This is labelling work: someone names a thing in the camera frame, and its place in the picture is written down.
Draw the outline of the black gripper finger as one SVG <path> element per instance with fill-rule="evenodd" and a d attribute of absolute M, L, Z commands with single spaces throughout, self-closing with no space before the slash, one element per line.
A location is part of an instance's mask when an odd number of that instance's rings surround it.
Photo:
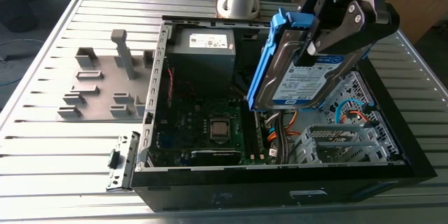
<path fill-rule="evenodd" d="M 400 17 L 385 0 L 352 0 L 335 28 L 315 17 L 304 45 L 296 56 L 297 66 L 312 66 L 319 55 L 348 55 L 396 32 Z"/>
<path fill-rule="evenodd" d="M 299 30 L 303 38 L 312 38 L 313 32 L 328 29 L 341 19 L 337 0 L 299 0 Z"/>

